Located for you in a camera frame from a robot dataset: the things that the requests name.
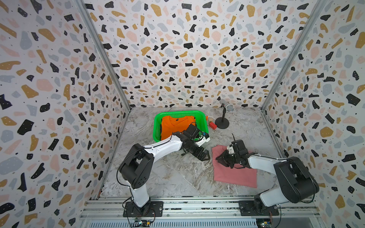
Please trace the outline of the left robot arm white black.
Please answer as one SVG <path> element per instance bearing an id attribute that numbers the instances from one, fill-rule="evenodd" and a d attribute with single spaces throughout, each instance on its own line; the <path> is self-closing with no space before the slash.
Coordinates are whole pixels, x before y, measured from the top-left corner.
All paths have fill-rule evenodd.
<path id="1" fill-rule="evenodd" d="M 155 144 L 146 146 L 134 144 L 117 170 L 117 175 L 120 174 L 126 181 L 124 185 L 129 187 L 132 205 L 137 209 L 144 209 L 150 205 L 151 198 L 147 193 L 146 182 L 154 163 L 180 150 L 200 161 L 207 161 L 210 155 L 202 145 L 208 141 L 210 141 L 208 133 L 190 125 L 189 129 L 172 133 L 168 138 Z"/>

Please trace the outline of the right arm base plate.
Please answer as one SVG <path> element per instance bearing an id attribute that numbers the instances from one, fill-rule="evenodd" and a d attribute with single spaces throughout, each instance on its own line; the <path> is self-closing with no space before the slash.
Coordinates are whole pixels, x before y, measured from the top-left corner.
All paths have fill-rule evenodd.
<path id="1" fill-rule="evenodd" d="M 238 202 L 241 216 L 278 216 L 277 206 L 267 207 L 257 200 L 241 200 Z"/>

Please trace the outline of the green plastic basket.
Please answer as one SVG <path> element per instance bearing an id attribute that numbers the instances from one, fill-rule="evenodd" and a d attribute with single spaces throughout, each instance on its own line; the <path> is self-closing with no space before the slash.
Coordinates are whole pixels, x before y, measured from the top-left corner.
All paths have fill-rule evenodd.
<path id="1" fill-rule="evenodd" d="M 155 142 L 167 139 L 172 133 L 183 132 L 189 125 L 196 126 L 200 131 L 209 133 L 206 115 L 197 110 L 163 112 L 154 119 L 153 139 Z"/>

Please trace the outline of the pink t-shirt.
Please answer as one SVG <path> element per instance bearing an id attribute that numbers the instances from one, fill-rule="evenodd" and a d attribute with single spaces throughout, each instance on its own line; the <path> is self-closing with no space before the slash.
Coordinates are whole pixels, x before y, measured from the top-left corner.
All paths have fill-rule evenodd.
<path id="1" fill-rule="evenodd" d="M 235 165 L 234 168 L 231 169 L 230 167 L 225 167 L 218 163 L 216 158 L 221 155 L 226 148 L 227 146 L 223 145 L 218 145 L 212 148 L 214 180 L 223 183 L 257 188 L 256 169 L 243 168 L 239 165 Z"/>

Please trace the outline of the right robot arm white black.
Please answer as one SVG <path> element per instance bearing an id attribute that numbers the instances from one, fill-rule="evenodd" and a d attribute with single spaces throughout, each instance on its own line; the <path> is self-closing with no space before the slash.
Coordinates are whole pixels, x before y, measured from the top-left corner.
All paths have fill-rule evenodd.
<path id="1" fill-rule="evenodd" d="M 308 197 L 315 197 L 319 185 L 310 174 L 307 167 L 298 157 L 287 159 L 272 158 L 257 153 L 249 153 L 244 149 L 234 153 L 224 150 L 216 161 L 231 169 L 240 165 L 241 169 L 262 170 L 276 175 L 279 186 L 257 194 L 254 198 L 254 208 L 265 210 L 281 203 L 303 202 Z"/>

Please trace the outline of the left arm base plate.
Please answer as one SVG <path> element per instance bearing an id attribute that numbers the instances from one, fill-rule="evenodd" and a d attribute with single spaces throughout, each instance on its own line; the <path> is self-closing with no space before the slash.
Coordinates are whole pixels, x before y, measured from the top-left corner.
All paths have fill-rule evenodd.
<path id="1" fill-rule="evenodd" d="M 123 212 L 123 217 L 162 217 L 163 201 L 149 201 L 142 207 L 138 207 L 134 202 L 127 202 Z"/>

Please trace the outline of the orange t-shirt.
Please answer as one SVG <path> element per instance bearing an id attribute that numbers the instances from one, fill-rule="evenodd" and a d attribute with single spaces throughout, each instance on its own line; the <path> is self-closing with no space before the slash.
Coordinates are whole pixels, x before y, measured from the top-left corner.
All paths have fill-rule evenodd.
<path id="1" fill-rule="evenodd" d="M 196 119 L 193 116 L 185 116 L 180 118 L 173 118 L 171 116 L 165 116 L 162 118 L 160 124 L 160 140 L 169 138 L 175 132 L 183 132 L 193 124 L 196 126 Z"/>

